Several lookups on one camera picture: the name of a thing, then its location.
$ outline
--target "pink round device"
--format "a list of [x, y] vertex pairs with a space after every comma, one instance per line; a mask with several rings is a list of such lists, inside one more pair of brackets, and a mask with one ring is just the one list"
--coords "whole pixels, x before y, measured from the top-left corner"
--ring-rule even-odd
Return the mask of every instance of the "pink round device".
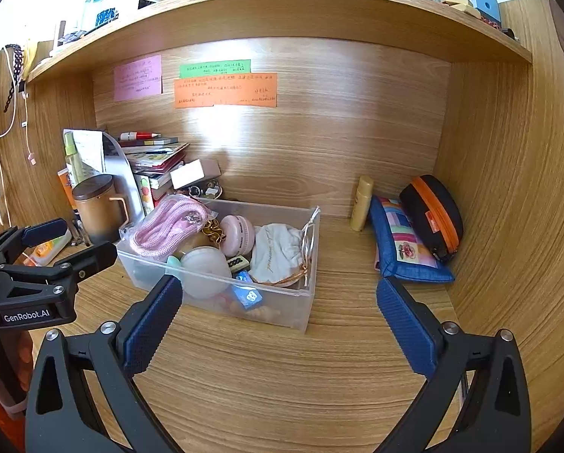
[[225, 240], [221, 242], [220, 249], [226, 257], [246, 255], [252, 250], [255, 244], [255, 229], [244, 216], [230, 214], [221, 220], [219, 226], [225, 233]]

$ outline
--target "orange label tag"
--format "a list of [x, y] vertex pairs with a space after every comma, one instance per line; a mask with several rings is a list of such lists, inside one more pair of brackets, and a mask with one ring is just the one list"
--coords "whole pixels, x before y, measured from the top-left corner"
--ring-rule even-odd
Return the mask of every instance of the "orange label tag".
[[433, 233], [437, 233], [439, 231], [439, 227], [437, 225], [437, 221], [435, 221], [435, 218], [433, 216], [433, 213], [431, 213], [430, 211], [427, 211], [425, 213], [427, 219], [429, 220], [429, 225], [431, 227], [431, 230], [433, 230]]
[[238, 73], [175, 80], [175, 108], [278, 106], [277, 73]]

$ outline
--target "white drawstring pouch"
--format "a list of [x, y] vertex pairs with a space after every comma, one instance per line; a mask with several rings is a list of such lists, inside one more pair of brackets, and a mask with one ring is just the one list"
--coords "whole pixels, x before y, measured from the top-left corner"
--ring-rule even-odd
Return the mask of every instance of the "white drawstring pouch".
[[271, 223], [255, 227], [255, 246], [250, 261], [250, 277], [256, 283], [290, 286], [302, 277], [301, 230]]

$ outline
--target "gold cylindrical bottle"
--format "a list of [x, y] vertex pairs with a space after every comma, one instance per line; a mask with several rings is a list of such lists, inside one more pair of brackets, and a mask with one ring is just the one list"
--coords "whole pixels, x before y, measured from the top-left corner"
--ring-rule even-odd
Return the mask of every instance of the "gold cylindrical bottle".
[[359, 178], [359, 185], [355, 194], [355, 204], [351, 215], [350, 226], [354, 231], [363, 230], [366, 224], [367, 211], [370, 209], [370, 200], [374, 189], [374, 181], [367, 175]]

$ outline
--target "mug handle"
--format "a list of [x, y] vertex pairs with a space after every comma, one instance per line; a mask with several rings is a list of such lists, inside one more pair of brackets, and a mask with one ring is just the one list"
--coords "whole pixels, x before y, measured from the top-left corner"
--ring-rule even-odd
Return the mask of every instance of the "mug handle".
[[123, 203], [125, 220], [123, 221], [123, 224], [118, 227], [118, 229], [121, 230], [122, 228], [126, 227], [129, 224], [129, 210], [127, 209], [127, 201], [124, 197], [109, 197], [108, 201], [120, 201], [121, 203]]

